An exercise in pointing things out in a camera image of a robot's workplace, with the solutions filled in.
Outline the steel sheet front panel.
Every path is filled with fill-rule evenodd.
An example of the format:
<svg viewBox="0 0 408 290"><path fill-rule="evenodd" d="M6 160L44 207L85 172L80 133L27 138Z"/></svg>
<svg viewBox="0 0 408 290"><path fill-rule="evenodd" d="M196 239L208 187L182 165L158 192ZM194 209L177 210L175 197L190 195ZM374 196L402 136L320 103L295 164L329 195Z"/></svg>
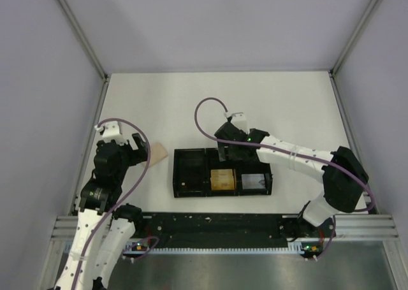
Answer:
<svg viewBox="0 0 408 290"><path fill-rule="evenodd" d="M109 289L396 289L380 243L334 243L318 261L300 256L149 255L118 261Z"/></svg>

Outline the gold cards stack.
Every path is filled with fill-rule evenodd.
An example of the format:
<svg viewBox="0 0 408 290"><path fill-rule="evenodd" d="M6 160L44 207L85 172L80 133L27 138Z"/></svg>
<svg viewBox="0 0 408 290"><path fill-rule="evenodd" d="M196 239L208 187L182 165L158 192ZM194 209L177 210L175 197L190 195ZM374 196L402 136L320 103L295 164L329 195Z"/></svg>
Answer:
<svg viewBox="0 0 408 290"><path fill-rule="evenodd" d="M236 176L232 169L218 169L210 171L210 188L212 191L234 191Z"/></svg>

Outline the right aluminium frame post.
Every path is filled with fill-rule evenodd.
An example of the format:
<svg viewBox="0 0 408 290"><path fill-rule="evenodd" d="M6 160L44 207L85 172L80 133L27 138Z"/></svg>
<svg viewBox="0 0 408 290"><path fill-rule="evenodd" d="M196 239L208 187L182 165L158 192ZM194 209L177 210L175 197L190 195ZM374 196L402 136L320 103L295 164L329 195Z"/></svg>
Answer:
<svg viewBox="0 0 408 290"><path fill-rule="evenodd" d="M380 213L394 214L398 23L405 0L370 0L331 70L346 136L370 175Z"/></svg>

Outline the aluminium frame post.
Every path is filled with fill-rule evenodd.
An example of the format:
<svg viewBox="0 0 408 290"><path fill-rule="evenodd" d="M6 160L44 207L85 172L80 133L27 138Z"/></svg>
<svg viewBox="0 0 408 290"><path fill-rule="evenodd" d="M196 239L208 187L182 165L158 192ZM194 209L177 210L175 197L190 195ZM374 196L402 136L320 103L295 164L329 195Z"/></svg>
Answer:
<svg viewBox="0 0 408 290"><path fill-rule="evenodd" d="M346 136L370 175L380 213L394 214L398 23L405 0L370 0L331 70Z"/></svg>
<svg viewBox="0 0 408 290"><path fill-rule="evenodd" d="M87 125L85 130L85 144L83 150L80 155L80 164L78 166L76 175L74 176L74 182L71 188L71 198L68 201L68 215L71 215L72 211L75 209L75 201L77 200L77 189L80 187L82 183L82 179L84 176L84 172L86 170L86 163L89 158L89 154L92 147L92 141L95 136L94 132L94 125L96 124L99 116L101 114L101 109L103 105L103 101L106 97L107 87L108 87L108 79L109 76L106 71L103 69L101 62L99 61L92 45L87 38L87 35L84 32L83 27L80 25L74 11L72 10L71 6L68 3L68 0L55 0L56 4L60 8L62 14L64 15L69 28L71 29L72 33L74 34L77 43L79 44L80 48L86 55L88 61L92 65L93 69L95 70L98 78L99 78L99 90L96 96L96 102L94 103L91 113L90 113L90 122Z"/></svg>

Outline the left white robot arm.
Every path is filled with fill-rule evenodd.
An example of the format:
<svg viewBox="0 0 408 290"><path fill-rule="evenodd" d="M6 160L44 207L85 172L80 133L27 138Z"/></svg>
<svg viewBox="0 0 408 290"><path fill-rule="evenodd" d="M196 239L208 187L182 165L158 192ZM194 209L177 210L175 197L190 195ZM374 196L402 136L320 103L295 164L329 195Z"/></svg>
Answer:
<svg viewBox="0 0 408 290"><path fill-rule="evenodd" d="M141 209L119 201L128 169L149 160L143 135L132 138L135 149L121 134L98 141L69 256L54 289L107 289L125 243L143 233Z"/></svg>

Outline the beige card holder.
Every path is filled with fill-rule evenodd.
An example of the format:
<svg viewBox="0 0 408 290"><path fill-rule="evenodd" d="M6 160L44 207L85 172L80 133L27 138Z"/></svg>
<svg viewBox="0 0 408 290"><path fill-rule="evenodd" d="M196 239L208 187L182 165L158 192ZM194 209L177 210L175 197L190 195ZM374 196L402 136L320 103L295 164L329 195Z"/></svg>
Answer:
<svg viewBox="0 0 408 290"><path fill-rule="evenodd" d="M154 143L150 147L150 163L149 168L160 163L163 159L168 157L168 151L161 143Z"/></svg>

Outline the black three-compartment tray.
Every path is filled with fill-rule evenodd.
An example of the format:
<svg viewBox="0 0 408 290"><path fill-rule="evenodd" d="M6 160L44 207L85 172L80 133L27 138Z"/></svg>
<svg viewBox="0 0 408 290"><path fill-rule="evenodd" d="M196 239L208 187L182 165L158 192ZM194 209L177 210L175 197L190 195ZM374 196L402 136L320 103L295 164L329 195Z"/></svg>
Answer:
<svg viewBox="0 0 408 290"><path fill-rule="evenodd" d="M234 191L212 191L210 171L232 169L236 176ZM242 189L242 174L264 174L265 189ZM173 194L176 198L271 195L273 175L269 164L257 162L220 162L217 149L176 149L173 163Z"/></svg>

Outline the aluminium front rail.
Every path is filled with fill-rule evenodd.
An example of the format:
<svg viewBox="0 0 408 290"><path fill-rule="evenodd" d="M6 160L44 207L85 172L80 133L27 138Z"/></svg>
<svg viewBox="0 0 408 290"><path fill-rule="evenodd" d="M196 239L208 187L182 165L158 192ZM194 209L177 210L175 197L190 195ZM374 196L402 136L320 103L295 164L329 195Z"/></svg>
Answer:
<svg viewBox="0 0 408 290"><path fill-rule="evenodd" d="M341 214L336 215L335 240L343 241L392 241L399 239L391 215ZM51 234L51 240L73 239L77 217L58 216Z"/></svg>

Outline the left aluminium frame post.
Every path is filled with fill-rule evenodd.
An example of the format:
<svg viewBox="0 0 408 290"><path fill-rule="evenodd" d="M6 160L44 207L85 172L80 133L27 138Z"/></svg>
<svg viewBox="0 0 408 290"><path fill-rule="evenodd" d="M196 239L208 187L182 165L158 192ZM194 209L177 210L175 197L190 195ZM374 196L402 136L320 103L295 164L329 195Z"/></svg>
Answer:
<svg viewBox="0 0 408 290"><path fill-rule="evenodd" d="M71 29L72 33L74 34L77 43L79 44L80 48L86 55L88 61L92 65L93 69L95 70L98 78L99 78L99 90L96 96L96 102L94 103L91 113L90 113L90 122L87 125L85 130L85 144L83 150L80 155L80 164L78 166L76 175L74 176L74 182L71 188L71 198L68 201L68 215L71 215L72 211L75 209L75 201L77 200L77 189L80 187L82 183L82 179L84 176L84 172L86 170L86 163L89 158L89 154L92 147L92 141L95 136L94 132L94 125L96 124L99 116L101 114L101 109L103 105L103 101L106 97L107 87L108 87L108 79L109 76L106 71L103 69L101 62L99 61L92 45L87 38L87 35L84 32L83 27L80 25L74 11L72 10L71 6L68 3L68 0L55 0L56 4L60 8L62 14L64 15L69 28Z"/></svg>

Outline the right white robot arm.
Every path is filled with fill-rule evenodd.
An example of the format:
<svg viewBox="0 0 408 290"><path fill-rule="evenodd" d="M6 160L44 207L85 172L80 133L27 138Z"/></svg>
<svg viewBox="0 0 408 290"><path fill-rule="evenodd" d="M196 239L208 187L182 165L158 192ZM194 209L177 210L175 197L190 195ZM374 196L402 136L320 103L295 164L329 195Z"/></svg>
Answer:
<svg viewBox="0 0 408 290"><path fill-rule="evenodd" d="M247 133L225 122L214 134L224 160L276 164L307 175L323 185L323 191L299 213L301 234L312 236L338 213L353 213L368 184L368 174L352 150L309 149L280 140L266 131Z"/></svg>

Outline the silver card in tray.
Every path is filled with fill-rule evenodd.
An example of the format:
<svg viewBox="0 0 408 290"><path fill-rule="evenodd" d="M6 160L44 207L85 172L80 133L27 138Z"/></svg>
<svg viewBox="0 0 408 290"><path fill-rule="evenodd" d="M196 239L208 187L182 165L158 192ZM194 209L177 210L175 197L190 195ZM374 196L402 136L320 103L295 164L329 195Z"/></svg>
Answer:
<svg viewBox="0 0 408 290"><path fill-rule="evenodd" d="M264 174L242 174L242 189L265 189Z"/></svg>

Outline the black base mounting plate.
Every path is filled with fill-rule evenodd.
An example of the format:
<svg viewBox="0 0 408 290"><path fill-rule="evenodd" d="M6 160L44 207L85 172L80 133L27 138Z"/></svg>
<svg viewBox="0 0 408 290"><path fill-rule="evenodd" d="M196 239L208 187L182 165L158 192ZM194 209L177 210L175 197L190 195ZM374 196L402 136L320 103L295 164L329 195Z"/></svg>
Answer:
<svg viewBox="0 0 408 290"><path fill-rule="evenodd" d="M133 238L156 236L159 248L281 248L291 240L329 238L333 221L315 227L296 214L145 212Z"/></svg>

